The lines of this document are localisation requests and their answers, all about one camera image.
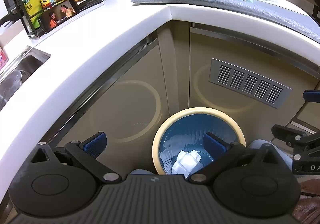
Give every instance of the gray fabric cover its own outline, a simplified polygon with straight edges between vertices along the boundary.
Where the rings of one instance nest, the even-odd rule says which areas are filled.
[[[131,2],[191,4],[226,9],[278,23],[320,43],[320,27],[311,17],[269,3],[257,3],[257,1],[250,3],[243,0],[131,0]]]

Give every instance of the person's leg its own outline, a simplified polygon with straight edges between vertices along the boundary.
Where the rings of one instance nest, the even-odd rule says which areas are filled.
[[[268,141],[258,139],[258,140],[252,141],[251,144],[248,146],[248,148],[258,148],[259,149],[263,144],[266,144],[266,143],[272,144]],[[277,152],[282,157],[284,162],[287,164],[289,169],[292,170],[292,159],[288,155],[286,155],[285,152],[281,151],[278,147],[276,147],[274,144],[272,144],[272,145],[276,148]]]

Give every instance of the white trash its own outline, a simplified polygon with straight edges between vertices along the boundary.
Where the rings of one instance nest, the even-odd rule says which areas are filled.
[[[187,178],[190,174],[199,171],[203,164],[200,163],[201,156],[196,150],[187,153],[180,151],[177,161],[172,166],[172,174],[183,174]]]

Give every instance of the beige trash can rim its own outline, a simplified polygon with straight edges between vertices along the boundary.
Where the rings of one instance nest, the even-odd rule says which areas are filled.
[[[161,125],[161,127],[158,129],[155,138],[153,140],[152,144],[152,160],[155,165],[155,168],[158,172],[158,174],[166,174],[164,169],[162,168],[161,162],[160,162],[160,156],[159,156],[159,145],[160,141],[162,139],[163,134],[167,131],[167,129],[177,120],[193,115],[193,114],[207,114],[207,115],[213,115],[215,117],[218,117],[225,121],[236,133],[239,143],[243,144],[246,146],[245,138],[244,135],[238,126],[238,124],[227,114],[213,109],[213,108],[208,108],[208,107],[193,107],[193,108],[188,108],[185,110],[182,110],[180,112],[177,112],[176,114],[172,115],[169,117],[164,123]]]

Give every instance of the blue gripper pad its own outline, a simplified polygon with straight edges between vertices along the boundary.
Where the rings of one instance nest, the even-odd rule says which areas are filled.
[[[79,147],[96,159],[107,147],[107,136],[99,132],[82,142]]]
[[[212,133],[204,134],[203,147],[214,160],[218,159],[231,148],[230,144],[226,143]]]

